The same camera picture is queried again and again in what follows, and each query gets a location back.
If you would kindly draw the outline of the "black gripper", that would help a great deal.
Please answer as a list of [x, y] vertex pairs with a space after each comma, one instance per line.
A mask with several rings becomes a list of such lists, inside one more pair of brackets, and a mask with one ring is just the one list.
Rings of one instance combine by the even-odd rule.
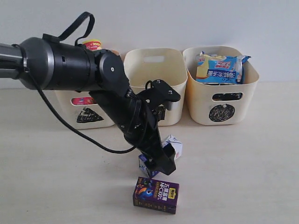
[[142, 102], [141, 110], [137, 116], [137, 122], [131, 132], [124, 133], [124, 138], [132, 147], [129, 151], [138, 149], [151, 161], [142, 155], [142, 171], [144, 173], [161, 172], [170, 175], [176, 170], [174, 161], [175, 149], [169, 143], [162, 147], [158, 130], [158, 116], [152, 111], [146, 102]]

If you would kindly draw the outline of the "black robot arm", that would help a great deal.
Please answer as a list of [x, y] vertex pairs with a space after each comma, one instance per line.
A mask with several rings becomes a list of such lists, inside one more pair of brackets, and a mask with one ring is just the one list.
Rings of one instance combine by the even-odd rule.
[[163, 146], [158, 129], [159, 106], [171, 110], [181, 98], [162, 79], [149, 80], [135, 93], [120, 56], [107, 49], [61, 43], [52, 36], [31, 37], [0, 46], [0, 76], [19, 80], [26, 88], [87, 92], [118, 126], [124, 139], [147, 158], [150, 170], [170, 175], [175, 151]]

